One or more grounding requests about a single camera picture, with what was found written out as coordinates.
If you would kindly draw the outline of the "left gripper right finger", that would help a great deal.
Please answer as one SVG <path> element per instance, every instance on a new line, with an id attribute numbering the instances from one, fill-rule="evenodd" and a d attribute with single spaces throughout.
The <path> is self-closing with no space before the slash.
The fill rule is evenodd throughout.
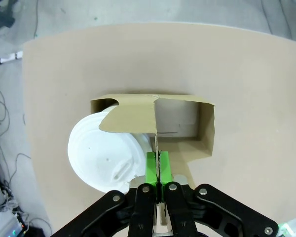
<path id="1" fill-rule="evenodd" d="M 175 237 L 198 237 L 196 224 L 222 237 L 274 237 L 278 224 L 209 184 L 192 189 L 175 181 L 167 152 L 160 152 L 163 201 Z"/>

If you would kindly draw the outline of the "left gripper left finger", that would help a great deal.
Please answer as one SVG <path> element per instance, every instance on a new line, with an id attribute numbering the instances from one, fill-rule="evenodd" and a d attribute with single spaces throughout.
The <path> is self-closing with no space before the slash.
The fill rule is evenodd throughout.
<path id="1" fill-rule="evenodd" d="M 130 237 L 150 237 L 156 211 L 158 155 L 147 153 L 146 175 L 141 184 L 124 194 L 109 191 L 54 233 L 55 237 L 112 237 L 128 228 Z"/>

